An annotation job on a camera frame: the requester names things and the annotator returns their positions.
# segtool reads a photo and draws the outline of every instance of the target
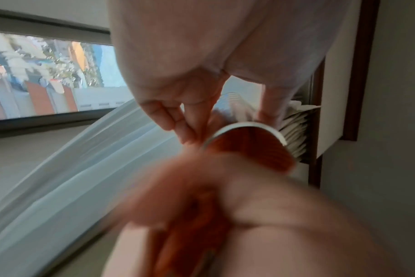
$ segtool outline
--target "white curtain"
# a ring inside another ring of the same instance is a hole
[[[260,86],[231,78],[250,103]],[[181,145],[130,101],[51,155],[0,199],[0,277],[32,277],[99,221],[140,168]]]

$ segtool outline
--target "blurred hand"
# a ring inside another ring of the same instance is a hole
[[[369,232],[317,191],[236,155],[185,153],[153,167],[120,206],[130,222],[103,277],[147,277],[156,226],[176,217],[190,188],[219,190],[235,223],[220,276],[400,276]]]
[[[108,8],[128,87],[147,115],[184,143],[203,137],[229,75],[265,85],[258,120],[279,127],[349,2],[109,0]]]

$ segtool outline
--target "window pane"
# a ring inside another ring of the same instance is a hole
[[[131,100],[113,46],[0,33],[0,120]]]

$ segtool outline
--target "white rim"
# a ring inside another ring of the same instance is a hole
[[[237,123],[232,123],[230,125],[227,125],[223,128],[221,128],[220,130],[216,131],[215,134],[210,137],[204,144],[203,144],[203,148],[205,148],[207,145],[209,145],[211,143],[211,141],[215,138],[217,138],[218,136],[233,130],[233,129],[237,129],[237,128],[242,128],[242,127],[257,127],[257,128],[261,128],[264,129],[268,132],[270,132],[272,135],[274,135],[281,143],[283,146],[286,146],[286,139],[284,138],[284,136],[277,131],[275,128],[270,127],[268,125],[265,125],[263,123],[259,123],[259,122],[252,122],[252,121],[247,121],[247,122],[237,122]]]

